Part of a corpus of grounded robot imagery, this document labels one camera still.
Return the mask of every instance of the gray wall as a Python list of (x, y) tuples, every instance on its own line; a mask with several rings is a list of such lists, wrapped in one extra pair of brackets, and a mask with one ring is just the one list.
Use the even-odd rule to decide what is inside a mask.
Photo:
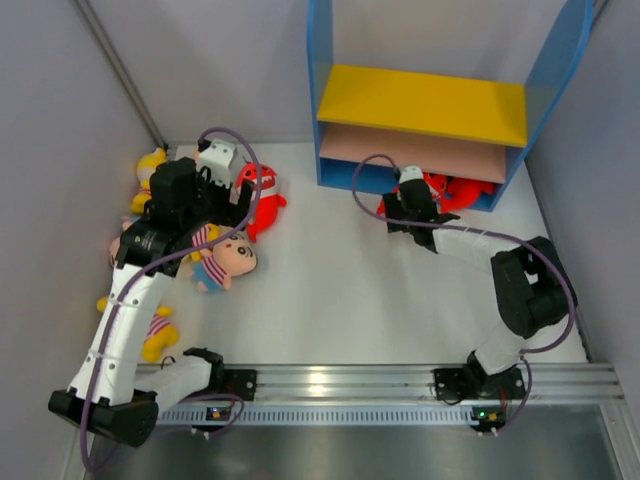
[(640, 425), (640, 1), (612, 0), (528, 165), (596, 359)]
[[(170, 142), (311, 138), (309, 0), (92, 0)], [(524, 82), (564, 0), (333, 0), (336, 62)]]
[(151, 148), (68, 0), (0, 2), (0, 469), (59, 478), (74, 429), (47, 412), (109, 285), (105, 248)]

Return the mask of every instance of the white tabletop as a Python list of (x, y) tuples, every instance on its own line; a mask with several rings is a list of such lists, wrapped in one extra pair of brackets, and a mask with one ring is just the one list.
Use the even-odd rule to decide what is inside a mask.
[[(251, 364), (461, 363), (501, 321), (488, 275), (406, 234), (387, 234), (350, 192), (317, 186), (311, 144), (254, 148), (278, 172), (289, 205), (259, 237), (257, 269), (230, 291), (200, 294), (179, 273), (165, 303), (182, 338), (168, 353), (207, 347), (227, 363)], [(181, 147), (178, 158), (192, 151)], [(380, 199), (362, 198), (373, 209)], [(493, 213), (461, 216), (525, 239), (546, 235), (525, 168)], [(549, 343), (563, 328), (542, 330), (530, 345)], [(585, 362), (586, 355), (574, 330), (530, 360)]]

